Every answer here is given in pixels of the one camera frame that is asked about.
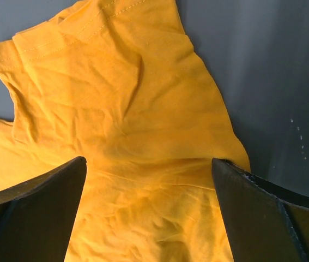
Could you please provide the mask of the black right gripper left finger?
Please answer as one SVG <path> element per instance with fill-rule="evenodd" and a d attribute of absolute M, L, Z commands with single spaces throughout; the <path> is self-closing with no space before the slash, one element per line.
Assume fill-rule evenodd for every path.
<path fill-rule="evenodd" d="M 64 261 L 86 174 L 76 157 L 0 191 L 0 262 Z"/>

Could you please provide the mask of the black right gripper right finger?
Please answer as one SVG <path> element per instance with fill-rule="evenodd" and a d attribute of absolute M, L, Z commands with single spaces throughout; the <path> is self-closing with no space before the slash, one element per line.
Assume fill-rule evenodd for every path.
<path fill-rule="evenodd" d="M 213 159 L 234 261 L 309 261 L 309 197 Z"/>

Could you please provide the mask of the orange t shirt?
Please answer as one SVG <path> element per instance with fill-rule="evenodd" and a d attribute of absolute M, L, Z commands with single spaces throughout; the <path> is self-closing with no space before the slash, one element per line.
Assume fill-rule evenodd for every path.
<path fill-rule="evenodd" d="M 66 261 L 233 260 L 211 160 L 250 162 L 175 1 L 78 1 L 0 42 L 0 80 L 0 190 L 87 160 Z"/>

